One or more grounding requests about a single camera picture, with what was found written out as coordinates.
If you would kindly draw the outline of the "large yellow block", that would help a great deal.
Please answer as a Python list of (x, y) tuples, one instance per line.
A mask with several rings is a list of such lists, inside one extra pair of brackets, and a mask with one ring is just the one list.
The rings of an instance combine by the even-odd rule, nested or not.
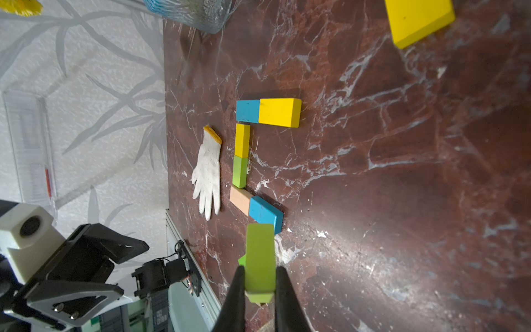
[(301, 106), (298, 98), (260, 99), (259, 124), (298, 128)]

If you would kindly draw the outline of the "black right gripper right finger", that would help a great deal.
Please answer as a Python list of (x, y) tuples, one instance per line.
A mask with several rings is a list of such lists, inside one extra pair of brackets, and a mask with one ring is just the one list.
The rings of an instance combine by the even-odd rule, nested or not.
[(283, 266), (276, 268), (275, 331), (311, 331), (287, 270)]

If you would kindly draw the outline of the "small yellow block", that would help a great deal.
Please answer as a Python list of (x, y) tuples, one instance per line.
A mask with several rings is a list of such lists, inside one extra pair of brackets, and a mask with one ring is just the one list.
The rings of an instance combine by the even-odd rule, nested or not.
[(393, 42), (404, 49), (451, 24), (451, 0), (385, 0)]

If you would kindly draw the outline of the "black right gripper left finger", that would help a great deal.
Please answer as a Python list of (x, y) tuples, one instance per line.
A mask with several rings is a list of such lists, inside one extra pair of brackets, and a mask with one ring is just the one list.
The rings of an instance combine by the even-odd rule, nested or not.
[(239, 266), (212, 332), (244, 332), (246, 330), (245, 280), (245, 267)]

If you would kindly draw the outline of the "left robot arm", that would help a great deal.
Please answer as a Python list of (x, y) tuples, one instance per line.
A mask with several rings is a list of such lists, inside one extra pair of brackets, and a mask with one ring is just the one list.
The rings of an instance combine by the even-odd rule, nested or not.
[(115, 266), (148, 250), (102, 224), (80, 225), (64, 238), (44, 208), (2, 201), (1, 330), (81, 327), (124, 295), (107, 281)]

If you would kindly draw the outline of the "teal block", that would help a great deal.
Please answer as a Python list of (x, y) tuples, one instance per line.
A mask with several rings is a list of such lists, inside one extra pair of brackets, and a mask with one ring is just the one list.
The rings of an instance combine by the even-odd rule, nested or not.
[(253, 196), (250, 199), (249, 215), (259, 224), (273, 225), (275, 235), (282, 231), (283, 212), (260, 196)]
[(241, 123), (259, 123), (260, 100), (238, 100), (236, 120)]

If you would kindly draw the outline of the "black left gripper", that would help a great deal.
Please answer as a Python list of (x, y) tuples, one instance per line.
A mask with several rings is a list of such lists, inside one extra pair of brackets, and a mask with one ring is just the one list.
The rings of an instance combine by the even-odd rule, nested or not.
[(108, 284), (114, 263), (122, 264), (149, 250), (139, 239), (102, 224), (80, 226), (4, 304), (4, 315), (51, 330), (67, 330), (89, 321), (124, 295)]

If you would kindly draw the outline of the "light wood block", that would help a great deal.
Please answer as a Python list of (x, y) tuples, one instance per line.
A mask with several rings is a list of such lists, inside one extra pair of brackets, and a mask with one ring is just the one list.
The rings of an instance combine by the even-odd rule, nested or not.
[(247, 190), (231, 185), (230, 202), (246, 216), (249, 215), (250, 201), (252, 198), (253, 195)]

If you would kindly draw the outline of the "lime green block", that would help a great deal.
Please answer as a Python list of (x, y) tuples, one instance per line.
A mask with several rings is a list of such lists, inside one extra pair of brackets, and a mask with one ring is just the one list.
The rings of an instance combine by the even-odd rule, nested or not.
[(274, 226), (248, 224), (246, 234), (245, 291), (253, 304), (270, 303), (276, 290)]

